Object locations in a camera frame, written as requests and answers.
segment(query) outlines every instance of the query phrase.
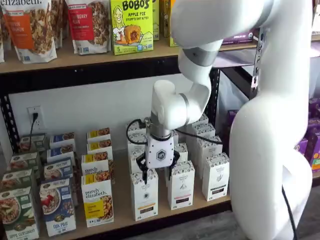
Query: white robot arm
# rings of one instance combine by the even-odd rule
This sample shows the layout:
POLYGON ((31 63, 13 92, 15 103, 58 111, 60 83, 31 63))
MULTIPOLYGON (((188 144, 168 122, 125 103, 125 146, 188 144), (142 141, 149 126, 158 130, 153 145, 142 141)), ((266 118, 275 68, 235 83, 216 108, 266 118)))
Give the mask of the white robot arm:
POLYGON ((310 193, 311 168, 294 146, 308 122, 311 26, 310 0, 176 0, 172 9, 171 34, 182 47, 179 69, 193 86, 176 94, 169 81, 154 84, 145 156, 149 168, 172 164, 171 130, 203 113, 222 39, 253 27, 267 31, 260 69, 255 69, 259 93, 240 109, 230 134, 232 209, 252 240, 291 240, 282 186, 296 225, 310 193), (154 157, 161 149, 168 150, 165 160, 154 157))

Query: shelf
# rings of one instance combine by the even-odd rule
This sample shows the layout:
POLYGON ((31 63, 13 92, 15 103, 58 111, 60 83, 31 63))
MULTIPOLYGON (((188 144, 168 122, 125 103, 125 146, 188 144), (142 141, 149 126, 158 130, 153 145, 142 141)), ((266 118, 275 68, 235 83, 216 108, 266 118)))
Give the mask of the shelf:
MULTIPOLYGON (((55 237, 55 240, 71 240, 99 235, 118 239, 139 235, 147 232, 170 227, 194 219, 231 210, 230 197, 222 197, 217 200, 207 202, 201 191, 201 183, 195 180, 193 206, 170 210, 167 200, 167 188, 164 179, 164 172, 159 172, 159 195, 158 195, 158 215, 141 221, 133 220, 131 209, 131 183, 129 175, 128 160, 116 158, 115 164, 115 185, 112 186, 114 222, 100 226, 87 228, 83 203, 80 203, 75 211, 76 230, 55 237)), ((40 237, 42 240, 50 239, 44 223, 40 227, 40 237)))

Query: brand logo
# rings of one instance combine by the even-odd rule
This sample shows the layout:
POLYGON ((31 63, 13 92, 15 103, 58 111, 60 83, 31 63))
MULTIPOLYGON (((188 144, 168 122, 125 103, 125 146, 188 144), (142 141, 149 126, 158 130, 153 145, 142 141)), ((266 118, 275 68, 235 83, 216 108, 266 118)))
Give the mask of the brand logo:
POLYGON ((160 150, 156 153, 156 159, 158 159, 159 161, 162 161, 166 158, 166 151, 164 150, 160 150))
POLYGON ((128 9, 138 10, 139 8, 147 9, 149 8, 149 1, 150 0, 126 0, 122 2, 122 7, 124 11, 128 9))

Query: food image on box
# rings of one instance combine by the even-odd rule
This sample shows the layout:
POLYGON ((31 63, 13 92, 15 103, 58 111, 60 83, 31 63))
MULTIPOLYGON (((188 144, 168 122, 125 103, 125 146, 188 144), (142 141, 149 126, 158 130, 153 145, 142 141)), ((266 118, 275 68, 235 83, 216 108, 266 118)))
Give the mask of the food image on box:
POLYGON ((45 151, 48 149, 48 142, 45 133, 32 134, 31 136, 31 147, 30 145, 30 135, 23 135, 20 139, 20 149, 24 152, 33 152, 33 151, 45 151))
POLYGON ((160 39, 160 31, 159 31, 159 3, 161 0, 152 0, 152 17, 153 17, 153 41, 160 39))
POLYGON ((88 144, 110 139, 111 135, 109 127, 86 133, 86 141, 88 144))
MULTIPOLYGON (((209 140, 221 142, 220 137, 218 136, 209 136, 207 137, 209 140)), ((196 153, 198 160, 198 175, 200 179, 202 179, 204 175, 204 164, 207 158, 213 157, 214 155, 222 153, 222 144, 216 144, 208 141, 204 141, 202 139, 196 140, 196 153)))
POLYGON ((46 161, 48 164, 66 158, 71 158, 72 165, 76 165, 75 153, 72 145, 65 145, 46 151, 46 161))
POLYGON ((194 200, 195 168, 191 161, 177 163, 168 183, 171 210, 191 206, 194 200))
POLYGON ((114 161, 113 159, 108 159, 108 153, 106 151, 82 155, 81 168, 83 176, 109 171, 111 182, 113 184, 115 183, 114 161))
POLYGON ((9 165, 10 170, 33 169, 35 178, 40 179, 42 166, 38 152, 13 155, 9 165))
POLYGON ((40 199, 49 237, 76 229, 72 196, 69 178, 41 184, 40 199))
POLYGON ((147 184, 142 173, 131 175, 131 206, 135 221, 158 215, 158 175, 154 169, 147 171, 147 184))
POLYGON ((68 145, 73 146, 73 151, 76 151, 75 133, 67 132, 64 134, 53 135, 50 137, 50 148, 56 149, 68 145))
POLYGON ((31 187, 0 193, 0 216, 8 240, 39 238, 38 216, 31 187))
POLYGON ((114 55, 154 49, 151 0, 111 0, 114 55))
POLYGON ((110 50, 109 0, 66 0, 74 53, 101 54, 110 50))
POLYGON ((208 157, 204 162, 202 193, 207 201, 227 195, 229 158, 225 152, 208 157))
POLYGON ((47 63, 57 58, 50 21, 51 0, 1 2, 4 20, 18 59, 24 64, 47 63))
POLYGON ((81 177, 86 226, 88 228, 114 221, 110 174, 108 171, 81 177))

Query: wall outlet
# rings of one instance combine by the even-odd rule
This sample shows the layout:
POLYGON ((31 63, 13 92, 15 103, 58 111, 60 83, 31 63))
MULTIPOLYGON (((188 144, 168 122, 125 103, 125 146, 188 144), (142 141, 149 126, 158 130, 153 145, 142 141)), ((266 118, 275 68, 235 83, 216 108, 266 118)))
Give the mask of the wall outlet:
POLYGON ((45 122, 44 122, 44 115, 42 113, 41 106, 31 106, 26 108, 28 111, 29 119, 30 119, 30 124, 33 122, 33 113, 38 113, 38 118, 35 120, 33 124, 33 130, 44 130, 45 127, 45 122))

